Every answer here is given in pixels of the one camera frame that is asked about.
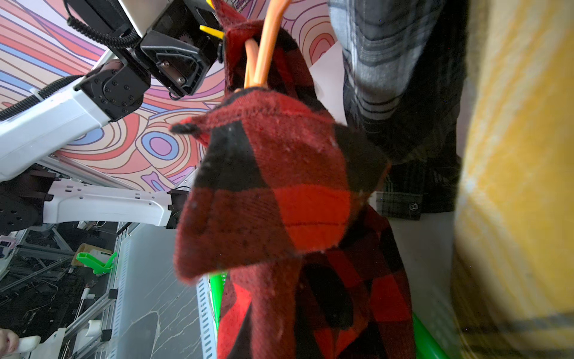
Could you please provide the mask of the red black plaid shirt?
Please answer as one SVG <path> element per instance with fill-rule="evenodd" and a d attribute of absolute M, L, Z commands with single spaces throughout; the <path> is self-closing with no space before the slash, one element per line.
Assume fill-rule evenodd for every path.
<path fill-rule="evenodd" d="M 206 147 L 176 232 L 178 278 L 227 278 L 219 358 L 414 358 L 407 275 L 369 197 L 390 164 L 318 100 L 280 30 L 264 88 L 245 88 L 263 21 L 214 2 L 226 95 L 171 128 Z"/>

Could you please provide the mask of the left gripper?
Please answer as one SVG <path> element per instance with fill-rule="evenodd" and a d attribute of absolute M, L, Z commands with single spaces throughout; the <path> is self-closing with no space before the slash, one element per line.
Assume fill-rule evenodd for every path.
<path fill-rule="evenodd" d="M 212 65 L 222 61 L 223 41 L 202 31 L 202 25 L 221 30 L 207 1 L 171 1 L 135 49 L 174 99 L 194 95 Z"/>

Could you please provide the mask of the orange hanger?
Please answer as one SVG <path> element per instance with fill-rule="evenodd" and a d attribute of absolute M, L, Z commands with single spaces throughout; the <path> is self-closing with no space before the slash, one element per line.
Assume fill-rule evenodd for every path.
<path fill-rule="evenodd" d="M 290 0 L 272 0 L 267 9 L 259 44 L 254 39 L 245 42 L 247 56 L 244 88 L 266 88 L 283 15 Z"/>

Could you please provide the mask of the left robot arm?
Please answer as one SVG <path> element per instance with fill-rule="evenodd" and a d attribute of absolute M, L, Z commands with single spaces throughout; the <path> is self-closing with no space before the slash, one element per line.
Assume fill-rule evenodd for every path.
<path fill-rule="evenodd" d="M 71 221 L 117 221 L 173 229 L 187 192 L 157 194 L 77 184 L 37 161 L 138 110 L 153 79 L 171 98 L 194 94 L 222 43 L 209 1 L 66 1 L 67 24 L 108 47 L 111 60 L 67 76 L 1 112 L 1 231 Z"/>

